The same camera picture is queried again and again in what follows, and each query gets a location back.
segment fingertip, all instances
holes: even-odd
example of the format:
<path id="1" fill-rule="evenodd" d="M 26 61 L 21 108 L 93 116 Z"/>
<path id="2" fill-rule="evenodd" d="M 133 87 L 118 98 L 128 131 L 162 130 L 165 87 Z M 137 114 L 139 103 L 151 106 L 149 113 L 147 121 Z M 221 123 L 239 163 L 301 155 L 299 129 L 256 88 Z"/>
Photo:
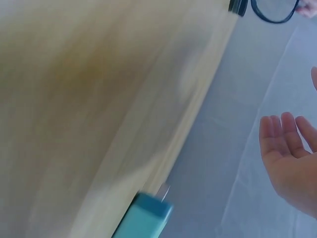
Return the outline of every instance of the fingertip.
<path id="1" fill-rule="evenodd" d="M 289 113 L 285 112 L 281 115 L 281 120 L 282 120 L 282 128 L 284 132 L 292 132 L 296 131 L 296 123 L 294 116 Z"/>
<path id="2" fill-rule="evenodd" d="M 260 138 L 273 137 L 273 123 L 271 117 L 264 116 L 260 120 Z"/>
<path id="3" fill-rule="evenodd" d="M 296 122 L 296 123 L 300 123 L 300 122 L 302 122 L 302 121 L 307 121 L 307 120 L 306 120 L 306 118 L 303 117 L 303 116 L 299 116 L 299 117 L 296 117 L 296 118 L 295 118 L 295 122 Z"/>
<path id="4" fill-rule="evenodd" d="M 317 67 L 312 67 L 311 70 L 311 76 L 312 76 L 312 80 L 313 80 L 313 85 L 317 90 Z"/>
<path id="5" fill-rule="evenodd" d="M 294 116 L 290 112 L 284 112 L 282 113 L 281 118 L 294 118 Z"/>

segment finger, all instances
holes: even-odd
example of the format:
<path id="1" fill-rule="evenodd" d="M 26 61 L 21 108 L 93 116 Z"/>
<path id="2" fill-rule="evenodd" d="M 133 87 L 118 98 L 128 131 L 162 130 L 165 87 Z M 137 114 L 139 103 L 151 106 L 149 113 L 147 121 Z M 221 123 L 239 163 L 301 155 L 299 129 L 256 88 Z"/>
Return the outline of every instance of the finger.
<path id="1" fill-rule="evenodd" d="M 295 119 L 291 113 L 283 113 L 281 116 L 284 138 L 291 154 L 296 158 L 309 155 L 304 149 L 301 137 L 297 132 Z"/>
<path id="2" fill-rule="evenodd" d="M 275 137 L 275 144 L 278 151 L 281 153 L 282 156 L 290 155 L 291 152 L 287 146 L 283 129 L 281 126 L 281 121 L 278 116 L 271 116 L 272 123 L 273 123 L 273 131 Z"/>
<path id="3" fill-rule="evenodd" d="M 273 122 L 270 117 L 261 118 L 259 141 L 263 163 L 266 169 L 269 169 L 270 165 L 283 157 L 275 145 Z"/>
<path id="4" fill-rule="evenodd" d="M 317 130 L 305 117 L 297 117 L 296 125 L 313 152 L 317 152 Z"/>
<path id="5" fill-rule="evenodd" d="M 307 18 L 312 18 L 316 15 L 316 10 L 309 5 L 296 8 L 296 12 Z"/>
<path id="6" fill-rule="evenodd" d="M 313 67 L 311 71 L 314 87 L 317 90 L 317 67 Z"/>

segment wood grain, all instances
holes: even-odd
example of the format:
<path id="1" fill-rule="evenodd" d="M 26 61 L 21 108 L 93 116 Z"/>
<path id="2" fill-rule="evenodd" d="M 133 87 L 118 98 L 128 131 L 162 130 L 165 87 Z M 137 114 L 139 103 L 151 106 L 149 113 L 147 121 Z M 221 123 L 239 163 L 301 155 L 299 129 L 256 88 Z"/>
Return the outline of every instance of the wood grain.
<path id="1" fill-rule="evenodd" d="M 228 0 L 2 1 L 0 236 L 109 238 L 167 178 L 236 16 Z"/>

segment eyeglasses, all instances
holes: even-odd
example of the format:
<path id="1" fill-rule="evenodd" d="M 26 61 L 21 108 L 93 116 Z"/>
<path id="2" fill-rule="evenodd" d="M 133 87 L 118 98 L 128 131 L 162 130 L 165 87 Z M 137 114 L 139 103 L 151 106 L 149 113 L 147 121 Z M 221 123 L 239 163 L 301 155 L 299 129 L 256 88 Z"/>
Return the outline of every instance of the eyeglasses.
<path id="1" fill-rule="evenodd" d="M 254 13 L 263 21 L 281 24 L 289 21 L 300 0 L 250 0 Z M 248 0 L 230 0 L 229 11 L 244 16 Z"/>

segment hand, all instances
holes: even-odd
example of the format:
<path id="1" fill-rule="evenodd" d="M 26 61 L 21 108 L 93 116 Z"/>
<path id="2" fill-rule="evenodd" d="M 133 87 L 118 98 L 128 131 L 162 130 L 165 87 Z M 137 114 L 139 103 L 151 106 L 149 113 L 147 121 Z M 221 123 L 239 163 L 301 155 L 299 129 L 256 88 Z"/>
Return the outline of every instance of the hand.
<path id="1" fill-rule="evenodd" d="M 317 68 L 312 69 L 316 88 Z M 313 153 L 304 149 L 297 128 Z M 317 130 L 290 113 L 263 117 L 260 122 L 262 160 L 278 195 L 317 219 Z"/>
<path id="2" fill-rule="evenodd" d="M 308 18 L 312 18 L 317 15 L 317 0 L 301 0 L 304 5 L 298 7 L 296 11 Z"/>

